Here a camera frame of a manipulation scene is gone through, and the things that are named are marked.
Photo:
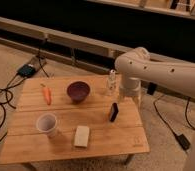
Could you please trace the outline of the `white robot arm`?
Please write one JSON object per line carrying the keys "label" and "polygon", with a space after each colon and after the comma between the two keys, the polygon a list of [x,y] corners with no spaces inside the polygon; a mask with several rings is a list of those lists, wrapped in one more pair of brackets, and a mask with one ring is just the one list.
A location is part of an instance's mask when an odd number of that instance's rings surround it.
{"label": "white robot arm", "polygon": [[[138,47],[117,57],[115,68],[121,74],[123,97],[137,94],[138,81],[145,80],[195,99],[195,63],[151,61],[149,52]],[[195,134],[183,171],[195,171]]]}

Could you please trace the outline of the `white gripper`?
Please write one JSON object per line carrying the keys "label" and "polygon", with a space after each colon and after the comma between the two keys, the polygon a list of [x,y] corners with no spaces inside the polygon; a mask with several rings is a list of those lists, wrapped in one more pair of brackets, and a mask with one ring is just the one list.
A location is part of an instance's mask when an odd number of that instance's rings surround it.
{"label": "white gripper", "polygon": [[117,102],[122,102],[125,97],[135,98],[135,103],[140,109],[141,106],[141,81],[138,78],[121,76],[119,95],[117,97]]}

